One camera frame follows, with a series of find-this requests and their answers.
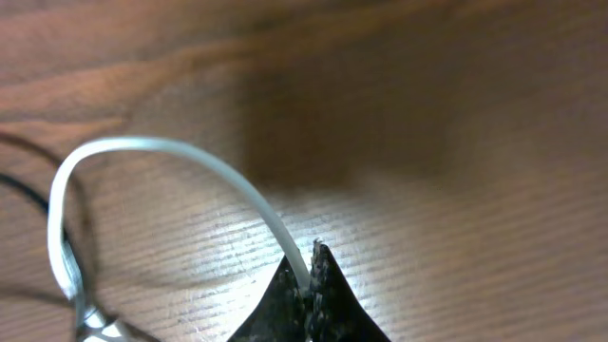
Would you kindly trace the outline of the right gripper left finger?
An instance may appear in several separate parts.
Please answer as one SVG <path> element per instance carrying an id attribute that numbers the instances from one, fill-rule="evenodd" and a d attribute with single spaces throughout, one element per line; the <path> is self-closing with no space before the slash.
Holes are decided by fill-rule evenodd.
<path id="1" fill-rule="evenodd" d="M 305 301 L 284 257 L 262 298 L 228 342 L 304 342 L 306 317 Z"/>

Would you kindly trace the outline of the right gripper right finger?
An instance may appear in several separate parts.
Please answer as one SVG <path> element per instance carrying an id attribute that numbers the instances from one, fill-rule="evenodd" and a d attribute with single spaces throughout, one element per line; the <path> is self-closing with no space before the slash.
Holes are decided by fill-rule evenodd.
<path id="1" fill-rule="evenodd" d="M 330 248 L 313 243 L 310 294 L 312 311 L 306 331 L 313 342 L 390 342 L 357 300 Z"/>

